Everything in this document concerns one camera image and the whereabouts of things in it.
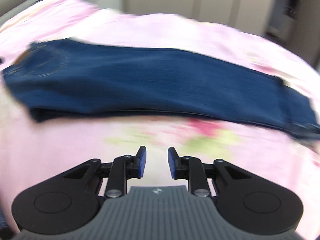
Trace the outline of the blue denim jeans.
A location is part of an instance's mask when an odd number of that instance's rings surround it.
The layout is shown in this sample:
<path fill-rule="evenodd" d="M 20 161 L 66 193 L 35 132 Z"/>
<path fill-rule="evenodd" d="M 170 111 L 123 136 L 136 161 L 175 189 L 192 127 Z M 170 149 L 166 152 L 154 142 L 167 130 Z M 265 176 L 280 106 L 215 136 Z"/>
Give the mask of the blue denim jeans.
<path fill-rule="evenodd" d="M 34 120 L 116 115 L 182 115 L 272 128 L 318 140 L 310 101 L 283 80 L 171 48 L 33 43 L 3 70 Z"/>

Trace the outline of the pink floral bed cover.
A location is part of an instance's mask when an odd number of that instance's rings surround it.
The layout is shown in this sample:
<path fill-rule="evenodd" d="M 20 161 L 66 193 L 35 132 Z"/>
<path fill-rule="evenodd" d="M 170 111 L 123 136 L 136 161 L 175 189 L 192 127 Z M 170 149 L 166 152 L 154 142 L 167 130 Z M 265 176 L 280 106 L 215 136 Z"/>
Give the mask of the pink floral bed cover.
<path fill-rule="evenodd" d="M 44 0 L 1 25 L 1 68 L 32 42 L 72 38 L 128 47 L 173 47 L 281 77 L 319 110 L 319 74 L 303 59 L 262 37 L 177 15 L 135 16 L 100 10 L 84 0 Z M 112 161 L 147 149 L 142 179 L 131 186 L 174 185 L 168 148 L 205 163 L 221 158 L 294 191 L 304 204 L 298 226 L 306 239 L 319 235 L 319 144 L 300 144 L 279 131 L 230 122 L 138 116 L 55 119 L 36 123 L 1 85 L 1 208 L 11 215 L 24 189 L 88 159 Z"/>

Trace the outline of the beige wardrobe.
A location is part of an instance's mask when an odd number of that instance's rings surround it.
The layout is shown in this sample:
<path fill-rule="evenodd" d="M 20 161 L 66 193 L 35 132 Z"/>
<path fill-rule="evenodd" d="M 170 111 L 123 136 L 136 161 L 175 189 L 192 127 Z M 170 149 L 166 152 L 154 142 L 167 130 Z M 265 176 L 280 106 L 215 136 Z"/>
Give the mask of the beige wardrobe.
<path fill-rule="evenodd" d="M 131 14 L 178 14 L 263 35 L 274 0 L 125 0 Z"/>

